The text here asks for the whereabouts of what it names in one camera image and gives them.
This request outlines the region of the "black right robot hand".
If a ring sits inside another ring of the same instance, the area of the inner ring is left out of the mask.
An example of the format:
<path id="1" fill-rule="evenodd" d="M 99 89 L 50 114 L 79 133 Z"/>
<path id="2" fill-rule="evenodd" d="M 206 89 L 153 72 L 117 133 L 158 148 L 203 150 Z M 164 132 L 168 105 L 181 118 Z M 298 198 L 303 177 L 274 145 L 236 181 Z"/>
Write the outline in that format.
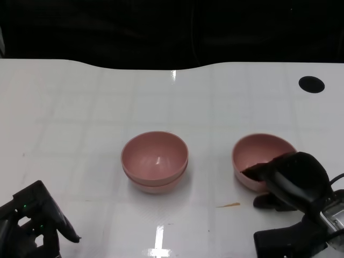
<path id="1" fill-rule="evenodd" d="M 304 214 L 315 216 L 335 201 L 325 168 L 308 153 L 283 154 L 242 173 L 255 181 L 264 181 L 273 195 Z"/>

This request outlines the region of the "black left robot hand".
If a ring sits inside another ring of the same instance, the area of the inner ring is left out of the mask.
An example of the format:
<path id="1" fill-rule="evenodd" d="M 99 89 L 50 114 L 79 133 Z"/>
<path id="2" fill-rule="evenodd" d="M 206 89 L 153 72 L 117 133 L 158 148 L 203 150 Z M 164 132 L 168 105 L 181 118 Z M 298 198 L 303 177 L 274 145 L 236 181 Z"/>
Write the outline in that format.
<path id="1" fill-rule="evenodd" d="M 1 257 L 60 257 L 59 233 L 81 239 L 41 180 L 1 206 Z"/>

